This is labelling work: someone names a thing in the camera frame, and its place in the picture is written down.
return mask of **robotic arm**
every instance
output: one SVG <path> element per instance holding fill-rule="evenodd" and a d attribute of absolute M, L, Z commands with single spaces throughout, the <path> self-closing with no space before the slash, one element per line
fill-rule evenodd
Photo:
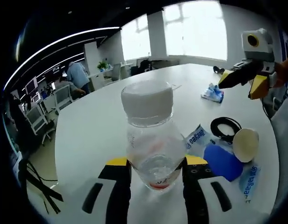
<path fill-rule="evenodd" d="M 220 89 L 232 88 L 239 83 L 245 85 L 253 80 L 248 97 L 263 98 L 269 88 L 276 85 L 273 40 L 263 28 L 245 31 L 241 35 L 242 48 L 246 58 L 235 64 L 230 70 L 221 70 L 222 77 L 218 83 Z"/>
<path fill-rule="evenodd" d="M 183 197 L 189 224 L 261 223 L 246 222 L 247 214 L 259 217 L 248 209 L 240 190 L 222 176 L 215 176 L 207 162 L 186 155 L 176 169 L 182 168 Z M 131 164 L 126 157 L 108 161 L 98 178 L 93 178 L 71 198 L 71 211 L 62 211 L 56 219 L 65 216 L 79 223 L 127 223 L 131 198 Z"/>

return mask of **white bottle cap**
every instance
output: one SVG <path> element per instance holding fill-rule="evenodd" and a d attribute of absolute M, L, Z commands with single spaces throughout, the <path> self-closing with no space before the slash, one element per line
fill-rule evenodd
<path fill-rule="evenodd" d="M 121 100 L 129 123 L 153 125 L 171 116 L 173 90 L 167 82 L 141 81 L 125 87 Z"/>

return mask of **blue sponge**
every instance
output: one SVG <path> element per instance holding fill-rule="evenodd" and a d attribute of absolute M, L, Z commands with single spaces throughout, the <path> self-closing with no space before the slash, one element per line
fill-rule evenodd
<path fill-rule="evenodd" d="M 220 146 L 207 146 L 204 159 L 215 175 L 223 176 L 228 181 L 233 181 L 242 174 L 243 163 Z"/>

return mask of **person's hand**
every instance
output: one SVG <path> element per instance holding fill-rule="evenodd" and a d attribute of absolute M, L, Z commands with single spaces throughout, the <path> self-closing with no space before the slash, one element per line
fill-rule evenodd
<path fill-rule="evenodd" d="M 83 90 L 81 90 L 81 89 L 78 89 L 77 91 L 78 91 L 80 94 L 86 95 L 86 92 L 83 91 Z"/>
<path fill-rule="evenodd" d="M 288 58 L 282 63 L 276 63 L 274 69 L 278 75 L 278 80 L 274 87 L 282 87 L 288 82 Z"/>

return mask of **desk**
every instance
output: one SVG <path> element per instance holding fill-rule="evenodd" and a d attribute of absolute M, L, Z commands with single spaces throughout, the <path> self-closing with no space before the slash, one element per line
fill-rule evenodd
<path fill-rule="evenodd" d="M 56 172 L 64 201 L 87 180 L 98 177 L 105 163 L 126 155 L 127 120 L 120 93 L 128 84 L 141 80 L 167 81 L 174 90 L 173 119 L 184 136 L 201 124 L 208 132 L 217 117 L 230 117 L 242 127 L 259 133 L 260 148 L 255 162 L 261 166 L 251 206 L 270 214 L 278 189 L 279 158 L 274 132 L 260 100 L 250 100 L 250 86 L 225 89 L 222 104 L 202 99 L 200 94 L 219 76 L 211 66 L 185 64 L 148 71 L 95 91 L 61 110 L 56 128 Z M 152 197 L 133 171 L 129 223 L 187 223 L 181 176 L 165 202 Z"/>
<path fill-rule="evenodd" d="M 121 69 L 122 68 L 125 68 L 126 66 L 131 66 L 131 65 L 133 65 L 132 63 L 129 63 L 129 64 L 122 64 L 121 65 Z M 90 74 L 89 76 L 88 76 L 88 78 L 90 79 L 90 78 L 92 78 L 92 77 L 94 77 L 94 76 L 97 76 L 97 75 L 99 75 L 99 74 L 104 74 L 104 73 L 106 73 L 106 72 L 108 72 L 108 71 L 112 71 L 112 68 L 111 69 L 107 69 L 107 70 L 104 70 L 104 71 L 101 71 L 101 72 L 98 72 L 98 73 L 95 73 L 95 74 Z"/>

